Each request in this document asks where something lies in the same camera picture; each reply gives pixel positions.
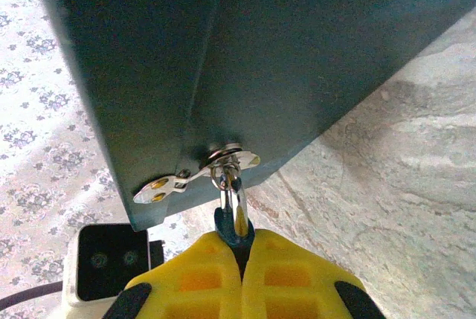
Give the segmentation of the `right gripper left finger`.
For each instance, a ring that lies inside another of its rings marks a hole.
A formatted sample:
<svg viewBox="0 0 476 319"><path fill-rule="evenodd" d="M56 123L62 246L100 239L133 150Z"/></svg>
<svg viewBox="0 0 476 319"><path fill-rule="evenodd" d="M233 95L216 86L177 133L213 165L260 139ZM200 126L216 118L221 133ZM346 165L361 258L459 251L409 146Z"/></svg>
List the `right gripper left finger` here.
<svg viewBox="0 0 476 319"><path fill-rule="evenodd" d="M241 294L233 252L209 232L131 279L102 319L241 319Z"/></svg>

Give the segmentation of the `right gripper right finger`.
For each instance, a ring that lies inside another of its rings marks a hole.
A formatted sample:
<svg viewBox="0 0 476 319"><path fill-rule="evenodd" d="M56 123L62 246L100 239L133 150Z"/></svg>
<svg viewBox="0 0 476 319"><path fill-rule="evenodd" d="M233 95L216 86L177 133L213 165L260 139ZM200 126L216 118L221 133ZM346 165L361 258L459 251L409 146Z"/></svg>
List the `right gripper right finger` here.
<svg viewBox="0 0 476 319"><path fill-rule="evenodd" d="M386 319L354 274L269 230L255 231L242 319Z"/></svg>

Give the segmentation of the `small blue padlock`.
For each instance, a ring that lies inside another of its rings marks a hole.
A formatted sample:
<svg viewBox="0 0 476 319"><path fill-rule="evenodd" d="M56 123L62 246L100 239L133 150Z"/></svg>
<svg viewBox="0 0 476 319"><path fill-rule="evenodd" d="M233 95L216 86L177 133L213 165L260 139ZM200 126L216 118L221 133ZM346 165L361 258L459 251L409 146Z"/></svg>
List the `small blue padlock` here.
<svg viewBox="0 0 476 319"><path fill-rule="evenodd" d="M248 218L245 188L239 171L224 167L219 179L221 205L215 209L216 232L234 253L236 261L245 265L251 253L255 229Z"/></svg>

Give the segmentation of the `blue starry night print box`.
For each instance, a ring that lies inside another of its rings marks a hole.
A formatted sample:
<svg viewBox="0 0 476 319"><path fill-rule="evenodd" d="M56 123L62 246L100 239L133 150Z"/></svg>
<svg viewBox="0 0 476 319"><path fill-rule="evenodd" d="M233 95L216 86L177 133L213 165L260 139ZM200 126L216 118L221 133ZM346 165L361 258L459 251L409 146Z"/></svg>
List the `blue starry night print box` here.
<svg viewBox="0 0 476 319"><path fill-rule="evenodd" d="M44 0L129 221L214 199L210 182L137 204L238 143L254 186L412 60L476 0Z"/></svg>

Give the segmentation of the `silver box hasp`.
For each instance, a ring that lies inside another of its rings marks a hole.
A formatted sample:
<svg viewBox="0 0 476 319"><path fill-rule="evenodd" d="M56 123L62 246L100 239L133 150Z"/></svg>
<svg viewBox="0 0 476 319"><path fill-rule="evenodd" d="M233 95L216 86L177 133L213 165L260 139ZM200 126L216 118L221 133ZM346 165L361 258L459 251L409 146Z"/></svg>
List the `silver box hasp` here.
<svg viewBox="0 0 476 319"><path fill-rule="evenodd" d="M197 173L182 170L178 175L166 175L153 180L134 195L133 201L136 204L161 202L172 193L185 192L189 183L202 177L210 178L215 188L225 190L241 176L243 170L254 168L260 162L260 156L244 150L241 144L226 144L212 150Z"/></svg>

